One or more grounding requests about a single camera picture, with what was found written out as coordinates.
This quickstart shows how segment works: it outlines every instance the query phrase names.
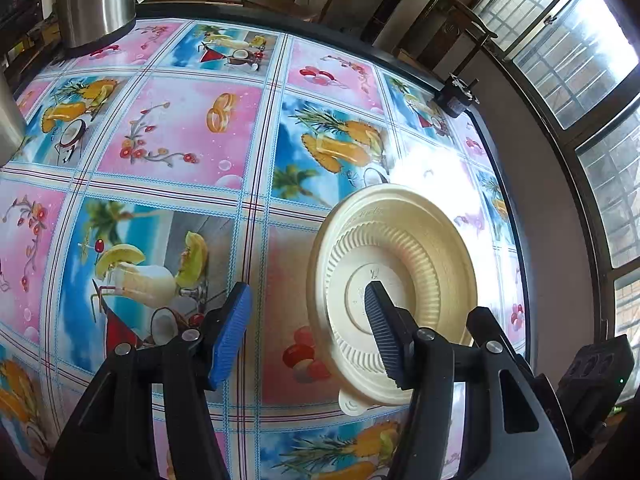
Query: printed pineapple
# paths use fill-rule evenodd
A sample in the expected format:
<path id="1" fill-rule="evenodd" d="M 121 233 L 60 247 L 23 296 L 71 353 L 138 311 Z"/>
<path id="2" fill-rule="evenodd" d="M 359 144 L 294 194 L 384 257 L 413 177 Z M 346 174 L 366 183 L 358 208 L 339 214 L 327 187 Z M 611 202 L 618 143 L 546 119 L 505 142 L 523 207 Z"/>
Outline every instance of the printed pineapple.
<path id="1" fill-rule="evenodd" d="M 312 477 L 316 476 L 314 474 L 316 473 L 318 479 L 364 479 L 376 468 L 374 467 L 363 477 L 357 473 L 362 474 L 365 469 L 369 468 L 367 464 L 371 464 L 371 462 L 357 462 L 347 468 L 332 472 L 320 472 L 319 470 L 336 465 L 340 460 L 350 456 L 355 458 L 377 456 L 378 467 L 389 464 L 398 444 L 399 427 L 398 422 L 390 420 L 366 428 L 355 438 L 349 440 L 324 436 L 314 439 L 299 438 L 295 440 L 291 451 L 281 455 L 285 459 L 276 467 L 305 472 Z"/>
<path id="2" fill-rule="evenodd" d="M 56 120 L 68 123 L 86 112 L 91 113 L 93 119 L 117 85 L 118 82 L 115 79 L 98 79 L 91 83 L 84 83 L 82 80 L 68 81 L 53 94 L 57 104 L 44 111 L 42 132 L 48 134 L 53 130 Z M 75 96 L 91 102 L 88 105 L 84 101 L 77 100 L 65 102 Z"/>
<path id="3" fill-rule="evenodd" d="M 299 123 L 306 124 L 311 128 L 343 132 L 355 142 L 367 146 L 376 160 L 382 159 L 380 132 L 370 124 L 361 121 L 341 121 L 332 113 L 317 110 L 311 106 L 305 107 L 304 110 L 296 110 L 293 117 L 297 118 Z"/>
<path id="4" fill-rule="evenodd" d="M 504 203 L 504 198 L 502 196 L 502 191 L 500 190 L 500 186 L 498 185 L 498 181 L 493 178 L 482 178 L 481 179 L 482 186 L 491 193 L 494 197 L 491 199 L 492 205 L 495 207 L 495 210 L 500 215 L 503 221 L 509 221 L 509 213 L 507 211 L 507 206 Z"/>
<path id="5" fill-rule="evenodd" d="M 8 359 L 0 361 L 0 415 L 16 420 L 31 447 L 41 457 L 50 455 L 40 420 L 36 393 L 31 379 L 22 367 Z"/>

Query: printed palm tree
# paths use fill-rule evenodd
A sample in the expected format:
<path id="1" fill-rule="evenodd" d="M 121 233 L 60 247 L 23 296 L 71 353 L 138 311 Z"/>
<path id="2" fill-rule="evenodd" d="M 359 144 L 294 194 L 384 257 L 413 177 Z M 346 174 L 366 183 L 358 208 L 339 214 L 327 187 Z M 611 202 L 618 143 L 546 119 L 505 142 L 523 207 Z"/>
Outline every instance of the printed palm tree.
<path id="1" fill-rule="evenodd" d="M 410 94 L 411 92 L 409 92 L 409 87 L 407 85 L 405 85 L 402 81 L 400 81 L 399 79 L 396 79 L 395 77 L 390 77 L 389 78 L 389 82 L 396 87 L 396 89 L 398 89 L 398 91 L 402 94 Z"/>
<path id="2" fill-rule="evenodd" d="M 281 198 L 292 200 L 298 195 L 308 196 L 324 207 L 331 206 L 322 200 L 318 195 L 302 187 L 302 183 L 312 177 L 318 176 L 316 170 L 299 170 L 295 164 L 287 164 L 285 171 L 276 168 L 273 171 L 273 189 L 280 192 Z"/>
<path id="3" fill-rule="evenodd" d="M 504 203 L 504 198 L 502 196 L 502 191 L 500 190 L 500 185 L 498 184 L 498 181 L 490 176 L 488 177 L 483 176 L 483 177 L 480 177 L 478 180 L 480 181 L 480 184 L 482 185 L 482 187 L 484 187 L 487 193 L 492 197 L 491 204 L 494 206 L 495 210 L 498 212 L 498 215 L 500 215 L 500 218 L 502 218 L 504 222 L 508 222 L 509 213 L 507 211 L 507 206 Z"/>
<path id="4" fill-rule="evenodd" d="M 215 25 L 206 25 L 205 23 L 200 23 L 193 29 L 193 35 L 204 36 L 205 34 L 220 34 L 220 30 L 220 27 L 216 27 Z"/>
<path id="5" fill-rule="evenodd" d="M 102 238 L 108 240 L 111 245 L 117 245 L 122 243 L 118 234 L 119 222 L 161 213 L 159 210 L 132 213 L 124 210 L 126 206 L 126 204 L 115 200 L 91 200 L 86 205 L 89 219 L 84 228 L 87 232 L 91 232 L 95 239 Z"/>

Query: table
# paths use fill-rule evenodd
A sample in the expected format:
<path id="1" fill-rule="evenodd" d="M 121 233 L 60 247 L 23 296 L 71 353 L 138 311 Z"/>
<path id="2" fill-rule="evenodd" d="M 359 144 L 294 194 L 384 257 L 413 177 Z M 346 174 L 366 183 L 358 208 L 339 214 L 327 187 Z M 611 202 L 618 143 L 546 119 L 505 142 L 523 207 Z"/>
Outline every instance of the table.
<path id="1" fill-rule="evenodd" d="M 380 182 L 409 186 L 456 225 L 479 304 L 524 353 L 524 266 L 482 119 L 471 110 L 452 120 L 409 67 L 315 25 L 246 10 L 166 18 L 187 6 L 146 7 L 152 19 L 47 66 L 17 99 L 28 136 L 0 173 L 0 395 L 18 408 L 0 402 L 3 431 L 42 476 L 106 352 L 123 340 L 162 344 L 197 322 L 191 298 L 166 292 L 195 250 L 193 232 L 209 263 L 200 288 L 189 285 L 206 309 L 236 280 L 255 297 L 236 368 L 207 397 L 232 477 L 384 478 L 406 411 L 341 412 L 308 327 L 308 254 L 339 200 Z M 382 146 L 364 142 L 365 124 Z M 334 156 L 318 152 L 319 138 Z M 95 262 L 119 243 L 142 253 L 152 292 L 105 296 L 100 307 L 92 295 L 110 278 Z M 153 402 L 169 478 L 161 386 Z M 463 413 L 457 384 L 445 476 L 458 466 Z"/>

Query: window frame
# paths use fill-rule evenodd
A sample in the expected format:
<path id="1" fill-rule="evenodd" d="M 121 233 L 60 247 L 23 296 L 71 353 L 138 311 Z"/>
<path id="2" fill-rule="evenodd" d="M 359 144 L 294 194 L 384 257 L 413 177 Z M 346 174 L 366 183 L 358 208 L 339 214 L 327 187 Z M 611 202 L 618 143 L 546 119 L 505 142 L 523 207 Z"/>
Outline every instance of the window frame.
<path id="1" fill-rule="evenodd" d="M 559 144 L 561 146 L 567 145 L 570 149 L 575 150 L 590 137 L 593 137 L 600 130 L 607 127 L 607 125 L 619 114 L 621 106 L 622 108 L 627 108 L 629 104 L 635 100 L 636 95 L 638 94 L 638 89 L 640 88 L 640 62 L 598 104 L 596 104 L 591 110 L 587 111 L 587 113 L 569 127 L 563 128 L 542 95 L 540 95 L 524 72 L 513 62 L 513 59 L 529 42 L 533 40 L 533 38 L 535 38 L 539 31 L 545 27 L 543 22 L 547 18 L 557 16 L 571 3 L 571 1 L 572 0 L 553 0 L 545 10 L 535 20 L 533 20 L 529 27 L 527 27 L 526 30 L 524 30 L 509 47 L 507 47 L 507 49 L 501 49 L 492 40 L 487 41 L 487 47 L 502 63 L 507 72 L 515 79 L 516 83 L 522 88 L 525 94 L 533 101 L 536 108 L 547 121 L 551 131 L 558 138 Z M 482 0 L 475 0 L 472 8 L 475 9 L 480 2 L 482 2 Z M 615 19 L 620 21 L 619 17 L 612 11 L 612 9 L 609 10 L 612 12 Z"/>
<path id="2" fill-rule="evenodd" d="M 481 2 L 482 0 L 473 0 L 470 6 L 475 9 Z M 556 144 L 567 164 L 569 170 L 567 178 L 574 181 L 577 191 L 576 207 L 582 208 L 585 212 L 585 244 L 588 253 L 593 250 L 593 272 L 597 276 L 597 279 L 594 276 L 593 283 L 594 299 L 596 300 L 594 304 L 594 342 L 601 342 L 613 338 L 616 333 L 615 282 L 640 269 L 640 256 L 619 267 L 613 266 L 600 209 L 578 155 L 612 132 L 640 107 L 640 62 L 591 110 L 569 127 L 563 128 L 533 83 L 513 62 L 513 58 L 542 30 L 545 26 L 543 22 L 548 16 L 559 14 L 570 2 L 571 0 L 553 0 L 507 49 L 502 50 L 489 40 L 484 50 L 497 59 L 498 63 L 530 99 L 543 123 L 551 132 L 553 141 L 550 140 L 550 142 Z M 608 6 L 616 21 L 622 24 L 625 18 L 619 16 L 615 8 Z M 632 44 L 640 56 L 639 45 L 636 42 L 632 42 Z"/>

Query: disposable plastic bowl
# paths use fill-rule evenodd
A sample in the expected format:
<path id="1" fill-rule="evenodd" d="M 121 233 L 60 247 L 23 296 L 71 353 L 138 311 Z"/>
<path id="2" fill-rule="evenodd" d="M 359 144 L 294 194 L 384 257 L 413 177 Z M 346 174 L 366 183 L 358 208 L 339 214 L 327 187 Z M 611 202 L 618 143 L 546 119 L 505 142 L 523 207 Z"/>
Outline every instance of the disposable plastic bowl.
<path id="1" fill-rule="evenodd" d="M 453 343 L 471 343 L 465 323 L 478 298 L 476 277 L 452 222 L 403 186 L 380 184 L 352 194 L 322 223 L 306 280 L 317 350 L 340 380 L 340 406 L 348 415 L 375 404 L 406 404 L 412 394 L 386 376 L 364 311 L 364 289 L 373 280 L 418 326 Z"/>

